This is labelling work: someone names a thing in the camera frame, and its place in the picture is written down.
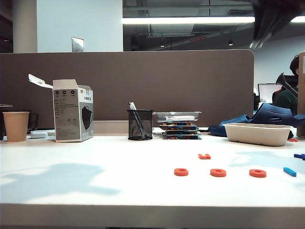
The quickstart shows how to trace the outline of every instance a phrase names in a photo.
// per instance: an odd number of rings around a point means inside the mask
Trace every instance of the mesh pen holder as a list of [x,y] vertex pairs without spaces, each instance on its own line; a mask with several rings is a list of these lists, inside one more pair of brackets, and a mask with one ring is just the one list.
[[153,138],[153,110],[127,110],[129,140],[150,140]]

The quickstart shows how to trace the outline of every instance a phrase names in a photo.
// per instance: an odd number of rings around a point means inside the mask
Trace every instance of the computer monitor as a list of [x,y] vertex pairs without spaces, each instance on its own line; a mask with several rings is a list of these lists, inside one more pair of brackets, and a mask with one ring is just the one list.
[[258,93],[260,100],[265,99],[266,103],[272,103],[272,94],[277,90],[281,89],[280,84],[276,83],[259,83],[258,85]]

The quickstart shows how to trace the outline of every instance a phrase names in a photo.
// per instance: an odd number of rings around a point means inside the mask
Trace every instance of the desk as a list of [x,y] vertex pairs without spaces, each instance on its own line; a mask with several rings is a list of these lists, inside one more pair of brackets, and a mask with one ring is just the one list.
[[[303,229],[305,141],[268,147],[202,140],[1,142],[2,225]],[[200,160],[198,154],[210,154]],[[297,172],[291,177],[283,172]],[[178,177],[175,168],[187,168]],[[210,169],[227,171],[213,177]],[[265,178],[249,176],[263,169]]]

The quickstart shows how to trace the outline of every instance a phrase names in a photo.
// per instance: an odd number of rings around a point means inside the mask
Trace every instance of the brown paper cup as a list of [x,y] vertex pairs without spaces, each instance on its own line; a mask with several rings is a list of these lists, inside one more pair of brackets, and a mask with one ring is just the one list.
[[3,112],[8,142],[26,140],[29,112]]

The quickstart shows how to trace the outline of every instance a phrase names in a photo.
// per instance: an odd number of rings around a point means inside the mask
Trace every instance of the blue block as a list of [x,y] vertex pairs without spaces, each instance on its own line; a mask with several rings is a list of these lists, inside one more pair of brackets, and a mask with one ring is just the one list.
[[301,154],[294,154],[294,157],[303,159],[303,156]]
[[284,172],[291,175],[292,177],[296,177],[296,172],[290,168],[284,167]]

